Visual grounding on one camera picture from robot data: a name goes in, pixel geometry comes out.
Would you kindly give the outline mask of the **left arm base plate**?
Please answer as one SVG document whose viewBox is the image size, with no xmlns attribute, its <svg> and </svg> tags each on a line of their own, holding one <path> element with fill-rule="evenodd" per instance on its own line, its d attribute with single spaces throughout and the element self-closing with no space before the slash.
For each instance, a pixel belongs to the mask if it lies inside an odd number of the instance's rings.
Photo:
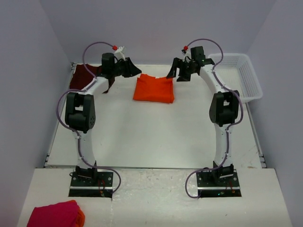
<svg viewBox="0 0 303 227">
<path fill-rule="evenodd" d="M 97 171 L 94 178 L 78 176 L 76 172 L 70 173 L 70 176 L 69 197 L 113 197 L 113 172 Z"/>
</svg>

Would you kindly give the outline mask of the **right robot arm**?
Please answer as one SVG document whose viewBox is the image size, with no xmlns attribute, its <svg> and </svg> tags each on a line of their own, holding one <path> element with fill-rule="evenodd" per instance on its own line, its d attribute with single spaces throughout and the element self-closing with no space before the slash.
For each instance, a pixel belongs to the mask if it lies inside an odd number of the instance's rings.
<svg viewBox="0 0 303 227">
<path fill-rule="evenodd" d="M 221 186 L 228 181 L 228 177 L 232 176 L 234 171 L 230 138 L 239 112 L 239 92 L 231 90 L 216 74 L 216 64 L 211 58 L 206 58 L 202 46 L 193 48 L 185 46 L 182 52 L 183 59 L 173 59 L 166 78 L 176 77 L 178 82 L 187 82 L 191 80 L 191 75 L 196 73 L 212 92 L 209 118 L 215 127 L 216 152 L 210 171 L 212 182 Z"/>
</svg>

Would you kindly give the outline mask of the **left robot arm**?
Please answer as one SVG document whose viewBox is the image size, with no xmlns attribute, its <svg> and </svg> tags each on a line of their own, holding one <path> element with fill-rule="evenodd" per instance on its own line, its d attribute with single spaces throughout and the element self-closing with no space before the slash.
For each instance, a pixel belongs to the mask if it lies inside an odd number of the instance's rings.
<svg viewBox="0 0 303 227">
<path fill-rule="evenodd" d="M 91 136 L 96 122 L 94 96 L 107 92 L 116 77 L 131 78 L 141 72 L 129 57 L 118 58 L 116 53 L 104 53 L 101 58 L 101 70 L 92 82 L 82 90 L 74 89 L 67 93 L 65 124 L 73 131 L 77 141 L 78 163 L 75 172 L 88 186 L 98 182 Z"/>
</svg>

